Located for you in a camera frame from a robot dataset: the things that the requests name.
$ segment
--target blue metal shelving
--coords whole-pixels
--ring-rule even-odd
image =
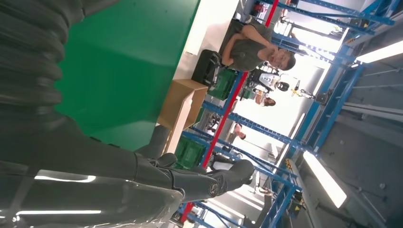
[[[259,0],[261,2],[269,3],[271,4],[273,0]],[[388,18],[391,14],[391,12],[394,11],[396,8],[397,3],[399,0],[389,0],[389,3],[385,3],[386,1],[384,0],[376,0],[373,4],[371,4],[368,8],[366,8],[363,12],[359,12],[357,10],[349,9],[346,7],[338,6],[332,3],[325,2],[323,0],[301,0],[304,2],[320,5],[322,7],[326,7],[332,10],[337,10],[340,11],[340,14],[331,14],[331,13],[315,13],[315,12],[309,12],[306,10],[298,9],[296,7],[288,6],[286,4],[279,3],[278,6],[283,9],[287,9],[288,11],[293,11],[297,12],[303,15],[307,15],[316,19],[320,19],[335,25],[338,25],[340,27],[344,28],[350,28],[353,30],[353,32],[350,32],[350,34],[353,34],[354,37],[356,37],[359,34],[364,34],[364,35],[372,35],[374,34],[373,29],[376,28],[377,26],[381,24],[385,25],[393,25],[394,21],[392,21],[390,18]],[[354,19],[362,19],[362,20],[368,20],[369,25],[367,27],[361,27],[361,26],[356,26],[356,25],[351,25],[345,22],[341,22],[339,20],[330,18],[330,17],[337,17],[337,18],[354,18]],[[295,151],[308,151],[310,153],[316,154],[317,148],[319,148],[325,141],[327,134],[329,133],[335,118],[337,117],[338,113],[340,112],[340,109],[342,105],[344,104],[345,100],[349,96],[351,92],[351,88],[354,86],[355,82],[357,81],[358,77],[360,76],[362,70],[364,69],[364,65],[359,65],[357,68],[350,68],[346,67],[352,62],[354,62],[355,58],[352,56],[349,56],[347,54],[348,47],[343,46],[341,50],[338,53],[333,53],[325,50],[321,50],[319,48],[310,46],[308,44],[302,43],[296,39],[293,38],[288,38],[279,34],[273,34],[273,37],[278,39],[279,41],[273,41],[276,45],[278,45],[280,48],[284,48],[287,50],[291,50],[295,53],[299,53],[304,55],[305,53],[299,49],[296,49],[294,47],[290,47],[286,45],[285,43],[291,43],[291,44],[296,44],[296,45],[301,45],[305,46],[308,49],[316,52],[318,56],[312,56],[319,58],[321,60],[324,60],[326,62],[331,63],[333,66],[329,70],[328,76],[325,78],[321,89],[319,92],[325,92],[329,89],[330,84],[332,82],[332,77],[334,77],[337,72],[342,69],[346,73],[342,76],[342,83],[339,83],[338,86],[335,88],[333,91],[333,94],[331,95],[331,98],[328,102],[328,104],[323,108],[322,114],[318,118],[318,122],[316,124],[316,127],[313,130],[313,133],[310,137],[310,139],[307,141],[307,143],[303,142],[302,139],[304,138],[305,131],[308,129],[309,124],[311,120],[314,118],[316,113],[318,112],[319,109],[319,104],[314,103],[311,107],[311,110],[309,110],[308,114],[305,117],[304,122],[301,125],[301,131],[297,133],[296,139],[291,139],[290,137],[287,137],[285,135],[282,135],[278,132],[275,132],[265,126],[262,126],[260,124],[254,123],[253,121],[244,118],[238,114],[231,113],[229,115],[229,119],[240,123],[248,128],[251,128],[255,131],[258,131],[260,133],[263,133],[265,135],[268,135],[276,140],[279,140],[280,142],[286,143],[290,145],[292,151],[291,153],[288,154],[288,158],[290,158],[295,152]],[[321,53],[326,53],[329,55],[334,56],[334,60],[329,59],[326,56],[323,56]],[[219,107],[217,105],[214,105],[209,102],[204,102],[203,107],[206,108],[207,110],[213,111],[217,113],[218,115],[223,115],[224,111],[228,109],[229,107],[229,101],[230,98],[235,95],[235,87],[240,83],[241,81],[241,76],[242,73],[239,73],[238,78],[236,79],[235,85],[232,88],[230,92],[229,99],[227,99],[224,107]],[[211,141],[213,140],[213,137],[204,131],[197,129],[197,128],[191,128],[191,130],[194,131],[194,133],[184,131],[183,136],[187,137],[189,139],[192,139],[202,145],[205,145],[208,148],[211,147]],[[255,164],[255,169],[269,177],[271,177],[273,180],[278,181],[279,185],[277,186],[278,191],[277,191],[277,197],[275,201],[272,204],[272,207],[270,208],[266,219],[263,222],[262,227],[263,228],[274,228],[276,227],[278,221],[280,220],[281,216],[285,212],[287,206],[289,205],[290,201],[292,200],[293,194],[295,191],[302,191],[302,189],[296,185],[295,178],[296,176],[294,174],[289,173],[286,169],[283,169],[281,167],[278,167],[274,164],[271,164],[270,162],[257,158],[250,153],[241,150],[240,148],[234,147],[231,144],[223,141],[223,140],[218,140],[218,143],[221,145],[225,145],[229,147],[231,150],[235,150],[250,160],[252,160]],[[238,157],[234,156],[233,154],[224,151],[221,147],[219,146],[214,146],[214,151],[217,153],[221,153],[225,156],[230,157],[231,159],[237,160]],[[215,214],[223,223],[229,222],[237,227],[242,227],[242,225],[239,225],[237,222],[233,221],[232,219],[221,215],[214,209],[206,206],[203,203],[196,202],[195,206],[212,212]],[[195,217],[194,215],[188,215],[190,219],[193,219],[194,221],[200,223],[201,225],[212,228],[213,226],[209,225],[202,219],[199,219]]]
[[[191,130],[194,130],[198,134],[195,133],[190,133],[190,132],[183,132],[182,135],[194,140],[197,143],[200,143],[205,146],[209,146],[210,142],[209,140],[212,140],[213,137],[211,135],[208,135],[207,133],[197,129],[197,128],[192,128]],[[273,180],[278,181],[282,186],[280,191],[278,192],[278,196],[274,200],[267,216],[266,219],[263,222],[262,227],[268,227],[268,228],[275,228],[276,224],[280,220],[281,216],[285,212],[288,204],[290,203],[292,196],[294,195],[295,191],[302,191],[302,189],[296,184],[296,178],[297,176],[293,173],[290,173],[289,171],[282,169],[280,167],[277,167],[274,164],[271,164],[268,161],[265,161],[264,159],[255,157],[251,155],[250,153],[237,148],[223,140],[219,140],[219,143],[222,145],[225,145],[229,147],[231,150],[235,150],[249,159],[251,159],[254,163],[257,165],[255,166],[255,170],[267,175],[268,177],[271,177]],[[234,160],[239,160],[238,157],[230,154],[229,152],[224,151],[222,148],[219,146],[215,146],[214,148],[215,152],[221,153],[225,156],[228,156]],[[226,219],[223,215],[219,215],[221,218],[224,220],[229,221]]]

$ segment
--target warehouse rack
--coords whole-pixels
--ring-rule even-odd
[[[344,23],[344,22],[341,22],[341,21],[338,21],[338,20],[335,20],[335,19],[332,19],[329,17],[358,18],[358,19],[369,21],[369,23],[371,25],[380,25],[380,24],[393,25],[394,21],[390,20],[385,15],[387,13],[389,13],[393,7],[396,6],[395,1],[393,1],[390,5],[388,5],[388,10],[385,11],[384,10],[385,5],[381,3],[382,2],[381,0],[378,0],[377,1],[378,3],[371,4],[371,6],[369,6],[367,9],[365,9],[363,12],[359,12],[357,10],[337,6],[335,4],[331,4],[331,3],[328,3],[328,2],[325,2],[322,0],[301,0],[301,1],[308,2],[308,3],[320,5],[322,7],[326,7],[326,8],[332,9],[332,10],[337,10],[337,11],[340,11],[343,13],[343,14],[324,14],[324,13],[308,12],[308,11],[305,11],[302,9],[298,9],[296,7],[288,6],[288,5],[279,3],[279,0],[261,0],[261,1],[272,4],[272,9],[270,11],[269,18],[266,21],[266,26],[268,26],[270,24],[271,19],[273,18],[274,12],[276,10],[276,7],[278,6],[280,8],[284,8],[289,11],[297,12],[297,13],[300,13],[303,15],[307,15],[307,16],[316,18],[316,19],[320,19],[320,20],[324,20],[326,22],[333,23],[333,24],[341,26],[343,28],[350,28],[353,31],[350,31],[349,34],[370,34],[370,35],[374,34],[373,28],[375,28],[375,26],[364,28],[364,27],[357,26],[357,25],[350,25],[350,24],[347,24],[347,23]],[[276,180],[280,183],[280,185],[278,187],[278,197],[274,200],[272,207],[270,208],[269,213],[267,214],[266,219],[264,220],[264,222],[261,226],[261,227],[265,227],[265,228],[276,227],[277,222],[280,220],[281,216],[287,209],[287,206],[289,205],[294,192],[296,190],[301,191],[302,189],[296,184],[296,182],[295,182],[296,177],[293,174],[289,173],[287,170],[285,170],[281,167],[278,167],[274,164],[271,164],[271,163],[265,161],[264,159],[254,157],[250,153],[247,153],[246,151],[241,150],[240,148],[234,147],[234,146],[228,144],[227,142],[220,140],[219,135],[223,129],[223,125],[224,125],[226,119],[231,119],[237,123],[240,123],[246,127],[251,128],[255,131],[258,131],[258,132],[268,135],[274,139],[277,139],[280,142],[288,144],[290,147],[293,148],[294,151],[300,150],[300,151],[304,151],[304,152],[316,153],[318,146],[320,146],[324,142],[324,140],[327,136],[326,132],[330,131],[330,129],[335,121],[335,118],[337,117],[338,113],[340,112],[344,102],[348,98],[348,95],[350,94],[352,87],[354,86],[355,82],[357,81],[357,78],[361,75],[361,73],[365,67],[364,64],[361,64],[360,62],[355,62],[355,58],[348,54],[349,48],[345,45],[342,46],[342,48],[340,49],[340,51],[338,53],[333,53],[333,52],[321,50],[320,48],[316,48],[313,45],[305,44],[296,39],[288,38],[288,37],[285,37],[285,36],[282,36],[279,34],[274,34],[273,37],[280,40],[280,42],[276,43],[276,45],[278,45],[280,48],[284,48],[284,49],[287,49],[287,50],[290,50],[290,51],[293,51],[296,53],[300,53],[300,54],[305,54],[305,53],[300,52],[299,50],[294,49],[293,47],[289,47],[289,46],[285,45],[282,42],[286,41],[286,42],[289,42],[292,44],[302,45],[302,46],[308,47],[308,49],[319,54],[321,56],[319,59],[329,62],[333,65],[332,68],[328,72],[327,80],[325,80],[325,82],[323,82],[322,87],[319,90],[319,92],[323,92],[324,90],[329,89],[331,81],[332,81],[332,77],[335,76],[339,70],[345,71],[345,74],[342,76],[343,83],[339,83],[339,85],[335,88],[328,104],[324,107],[325,111],[322,112],[322,115],[320,116],[320,118],[327,118],[327,119],[326,119],[326,121],[322,121],[323,122],[323,126],[321,126],[322,131],[321,131],[320,137],[316,139],[316,143],[312,144],[312,143],[303,142],[303,141],[301,141],[302,137],[296,137],[296,139],[292,139],[288,136],[285,136],[285,135],[279,134],[273,130],[270,130],[269,128],[264,127],[260,124],[257,124],[238,114],[231,113],[231,108],[233,107],[233,104],[237,98],[237,95],[240,92],[240,90],[242,89],[242,86],[248,76],[247,72],[239,73],[239,75],[234,83],[234,86],[230,92],[229,98],[226,100],[225,105],[222,108],[217,105],[214,105],[210,102],[207,102],[207,101],[205,101],[203,103],[203,107],[205,109],[213,111],[213,112],[217,113],[218,115],[222,116],[214,136],[206,134],[204,131],[197,129],[197,128],[191,128],[191,130],[193,130],[195,133],[191,133],[191,132],[187,132],[187,131],[184,131],[182,133],[183,136],[185,136],[189,139],[192,139],[202,145],[207,146],[206,153],[204,154],[202,162],[200,163],[200,165],[202,167],[206,168],[213,151],[224,154],[235,160],[238,159],[237,157],[228,153],[227,151],[222,150],[221,147],[216,146],[217,143],[220,143],[222,145],[229,147],[232,150],[235,150],[235,151],[245,155],[246,157],[248,157],[255,163],[256,170],[262,172],[263,174],[266,174],[272,180]],[[329,58],[321,55],[321,53],[327,53],[331,56],[334,56],[334,59],[329,59]],[[353,64],[353,63],[358,64],[358,67],[350,68],[351,64]],[[318,108],[319,108],[319,104],[314,103],[312,105],[310,112],[312,112],[312,110],[314,110],[314,109],[317,110]],[[305,119],[307,119],[308,121],[311,121],[313,118],[314,118],[313,115],[309,114],[309,113],[307,114],[307,117],[305,117]],[[213,226],[209,225],[208,223],[206,223],[205,221],[203,221],[202,219],[197,218],[196,216],[194,216],[192,214],[189,214],[190,211],[192,210],[193,206],[197,206],[199,208],[206,209],[206,210],[212,212],[213,214],[218,216],[218,218],[223,223],[225,223],[225,221],[227,221],[229,223],[235,224],[237,227],[243,228],[243,226],[239,225],[236,221],[233,221],[232,219],[218,213],[217,211],[207,207],[206,205],[204,205],[203,203],[200,203],[200,202],[188,203],[187,205],[183,205],[179,209],[179,212],[181,214],[183,214],[183,216],[181,218],[182,222],[184,222],[186,220],[186,218],[189,218],[189,219],[192,219],[192,220],[200,223],[201,225],[203,225],[205,227],[208,227],[208,228],[213,227]]]

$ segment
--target person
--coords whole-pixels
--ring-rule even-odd
[[[275,69],[290,70],[296,62],[294,53],[273,45],[272,32],[253,18],[245,25],[233,20],[221,46],[222,64],[249,72],[268,61]]]
[[[242,132],[242,125],[239,123],[235,123],[234,134],[242,140],[246,138],[246,134]]]
[[[275,106],[276,101],[271,99],[270,97],[264,97],[263,93],[257,93],[254,97],[255,103],[260,106],[268,107],[268,106]]]

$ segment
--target cardboard box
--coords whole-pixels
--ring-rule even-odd
[[[172,81],[158,117],[160,125],[171,129],[164,153],[175,153],[182,131],[196,122],[207,90],[207,86],[191,79]]]
[[[208,87],[191,79],[173,80],[158,118],[158,123],[173,129],[187,98],[192,105],[182,130],[192,126],[197,119],[201,105],[207,94]]]

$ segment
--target black bag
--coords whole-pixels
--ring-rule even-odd
[[[194,69],[192,80],[210,88],[217,83],[218,74],[226,68],[221,64],[221,55],[218,52],[203,50]]]

